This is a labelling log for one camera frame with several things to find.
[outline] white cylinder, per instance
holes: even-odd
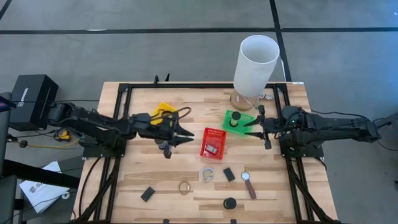
[[[252,35],[244,39],[239,50],[234,76],[234,88],[243,96],[257,96],[275,69],[279,46],[264,35]]]

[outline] wristwatch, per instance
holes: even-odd
[[[256,199],[257,198],[256,192],[254,191],[254,188],[250,183],[250,174],[246,171],[242,172],[242,179],[244,180],[244,183],[246,184],[246,187],[248,188],[250,197],[252,199]]]

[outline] brown leather strap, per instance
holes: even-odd
[[[251,197],[252,199],[256,199],[256,198],[257,198],[257,196],[256,196],[256,191],[254,191],[254,188],[253,188],[253,186],[251,185],[250,180],[245,180],[244,183],[246,184],[246,187],[248,188],[250,197]]]

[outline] yellow cable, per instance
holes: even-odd
[[[75,143],[78,143],[79,141],[80,141],[80,139],[77,139],[76,141],[73,141],[73,142],[68,143],[68,144],[64,144],[62,146],[41,146],[41,145],[35,145],[35,144],[28,144],[27,146],[29,146],[29,147],[42,147],[42,148],[49,148],[49,149],[62,149],[64,147],[68,147],[68,146],[71,146],[71,145],[73,145]]]

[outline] black floor stripe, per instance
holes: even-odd
[[[281,32],[398,32],[398,27],[282,28]]]
[[[278,41],[278,45],[279,45],[279,49],[280,49],[280,59],[283,61],[285,80],[287,82],[291,82],[292,75],[290,74],[289,63],[287,61],[287,54],[286,54],[286,49],[285,49],[285,44],[284,44],[284,38],[282,37],[282,33],[280,31],[278,10],[276,8],[275,0],[269,0],[269,4],[271,5],[272,18],[274,19],[276,39]]]
[[[275,32],[274,28],[175,28],[104,30],[0,30],[0,34],[189,34],[189,33]]]
[[[1,11],[0,11],[0,20],[2,19],[2,17],[4,16],[4,14],[6,13],[8,7],[10,6],[12,0],[7,0],[6,3],[3,5]]]

